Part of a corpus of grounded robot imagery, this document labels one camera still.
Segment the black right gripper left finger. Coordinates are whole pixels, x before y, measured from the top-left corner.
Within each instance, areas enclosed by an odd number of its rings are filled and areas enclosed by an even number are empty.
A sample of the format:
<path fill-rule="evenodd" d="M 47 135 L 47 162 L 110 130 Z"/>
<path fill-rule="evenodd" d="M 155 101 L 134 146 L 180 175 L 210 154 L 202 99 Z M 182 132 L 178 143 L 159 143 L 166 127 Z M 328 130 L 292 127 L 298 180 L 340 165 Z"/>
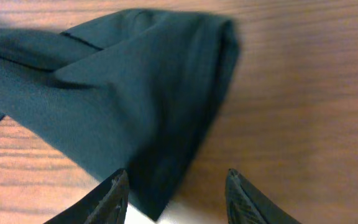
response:
<path fill-rule="evenodd" d="M 127 172 L 118 169 L 81 200 L 45 224 L 124 224 L 128 196 Z"/>

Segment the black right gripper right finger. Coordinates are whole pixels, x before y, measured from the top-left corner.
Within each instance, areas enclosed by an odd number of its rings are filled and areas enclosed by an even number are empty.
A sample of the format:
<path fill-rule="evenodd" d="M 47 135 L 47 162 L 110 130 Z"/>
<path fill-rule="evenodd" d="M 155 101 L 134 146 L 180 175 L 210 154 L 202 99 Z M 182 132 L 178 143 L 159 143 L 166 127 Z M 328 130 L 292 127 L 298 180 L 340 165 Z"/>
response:
<path fill-rule="evenodd" d="M 228 224 L 300 224 L 235 169 L 228 170 L 225 198 Z"/>

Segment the black leggings with red waistband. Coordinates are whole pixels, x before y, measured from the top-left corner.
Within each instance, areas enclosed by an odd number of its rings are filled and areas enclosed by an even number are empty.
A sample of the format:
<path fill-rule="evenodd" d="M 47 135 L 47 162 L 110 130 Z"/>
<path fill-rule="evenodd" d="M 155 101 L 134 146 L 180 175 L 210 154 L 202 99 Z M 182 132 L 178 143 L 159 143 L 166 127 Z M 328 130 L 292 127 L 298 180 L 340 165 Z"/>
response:
<path fill-rule="evenodd" d="M 0 119 L 9 116 L 157 220 L 224 100 L 234 21 L 127 9 L 61 33 L 0 29 Z"/>

